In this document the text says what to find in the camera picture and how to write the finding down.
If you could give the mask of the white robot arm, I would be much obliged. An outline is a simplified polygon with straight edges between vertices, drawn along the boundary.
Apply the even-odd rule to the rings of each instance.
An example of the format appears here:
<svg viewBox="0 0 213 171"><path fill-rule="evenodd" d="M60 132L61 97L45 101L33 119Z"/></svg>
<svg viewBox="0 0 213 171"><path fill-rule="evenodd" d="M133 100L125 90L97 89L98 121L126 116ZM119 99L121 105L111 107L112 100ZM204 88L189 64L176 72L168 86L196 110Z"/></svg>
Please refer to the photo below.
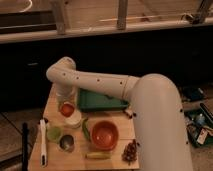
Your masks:
<svg viewBox="0 0 213 171"><path fill-rule="evenodd" d="M46 76L56 85L58 97L69 96L79 87L130 104L140 144L139 171L193 171L180 93L168 77L82 72L70 57L51 65Z"/></svg>

